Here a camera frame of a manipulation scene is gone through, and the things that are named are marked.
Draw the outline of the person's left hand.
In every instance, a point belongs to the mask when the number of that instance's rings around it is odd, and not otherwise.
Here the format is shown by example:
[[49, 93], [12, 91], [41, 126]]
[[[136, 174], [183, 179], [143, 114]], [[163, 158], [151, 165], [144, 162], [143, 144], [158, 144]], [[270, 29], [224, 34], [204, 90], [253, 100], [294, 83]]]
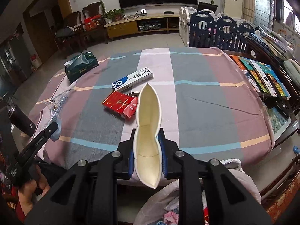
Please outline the person's left hand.
[[37, 188], [42, 190], [42, 196], [44, 196], [49, 190], [50, 186], [46, 177], [41, 173], [40, 167], [35, 165], [38, 181], [32, 179], [26, 182], [20, 189], [18, 189], [19, 203], [25, 216], [32, 210], [34, 204], [32, 197]]

